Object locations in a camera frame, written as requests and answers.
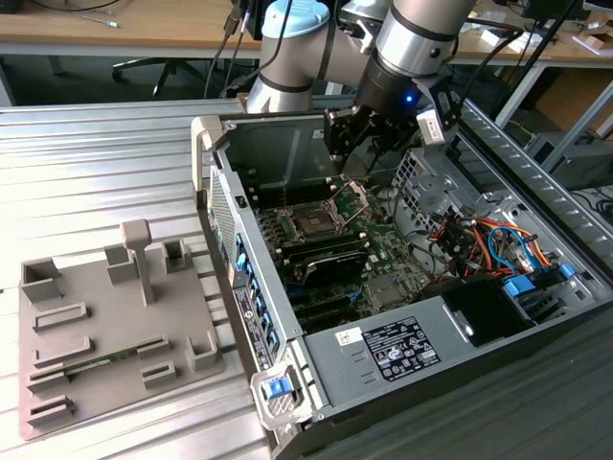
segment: chair wheel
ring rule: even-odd
[[[113,80],[116,83],[124,83],[125,79],[122,77],[122,71],[121,70],[113,70],[113,73],[111,74],[111,77],[113,77]]]

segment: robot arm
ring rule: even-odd
[[[277,46],[286,1],[278,0],[266,12],[263,60]],[[376,2],[360,9],[354,1],[344,12],[355,20],[358,27],[353,30],[361,30],[360,37],[340,31],[323,4],[293,1],[294,27],[285,31],[277,58],[258,77],[248,112],[310,109],[310,86],[316,79],[359,82],[351,108],[326,111],[325,141],[339,170],[369,137],[380,153],[400,147],[418,128],[427,143],[444,142],[444,132],[453,127],[460,108],[438,72],[476,0],[395,0],[382,25],[375,17],[359,17],[364,11],[376,11]],[[416,105],[422,96],[433,108],[418,114]]]
[[[400,147],[421,129],[428,144],[444,142],[458,107],[438,74],[474,0],[395,0],[357,89],[353,106],[326,111],[325,140],[339,171],[353,149],[374,136],[375,154]],[[433,105],[418,114],[425,96]]]

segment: office chair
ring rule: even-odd
[[[129,60],[128,62],[122,62],[120,64],[113,65],[113,80],[117,83],[119,82],[127,82],[126,79],[122,77],[122,71],[125,69],[133,69],[135,67],[144,67],[146,65],[154,65],[154,64],[164,64],[164,68],[162,69],[162,75],[160,75],[160,79],[157,81],[157,84],[153,88],[153,98],[158,98],[160,96],[160,92],[164,88],[164,84],[166,84],[166,80],[170,74],[176,75],[177,69],[183,70],[184,72],[190,74],[191,76],[199,79],[203,83],[206,82],[206,77],[203,76],[200,72],[194,69],[188,62],[187,59],[180,59],[175,57],[145,57],[143,59],[134,59]]]

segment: sticker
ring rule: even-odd
[[[350,343],[359,342],[362,340],[362,330],[360,328],[351,328],[340,333],[336,333],[336,340],[341,347]]]
[[[367,331],[362,337],[387,381],[406,377],[441,362],[414,316]]]
[[[268,354],[268,347],[262,337],[258,316],[253,313],[253,306],[249,300],[247,289],[244,287],[235,289],[234,298],[237,301],[238,310],[241,313],[242,325],[247,332],[249,347],[251,348],[252,355],[256,359],[258,370],[268,369],[272,366],[273,361]]]

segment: green circuit board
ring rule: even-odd
[[[334,185],[337,192],[328,200],[261,210],[258,216],[287,296],[310,333],[407,305],[429,283],[392,224],[389,203],[358,182],[348,186],[339,179]],[[343,251],[366,253],[367,259],[359,272],[342,280],[307,287],[300,270],[310,259],[293,264],[278,257],[287,248],[351,235],[355,240],[343,243]],[[327,249],[314,252],[315,261],[330,257]]]

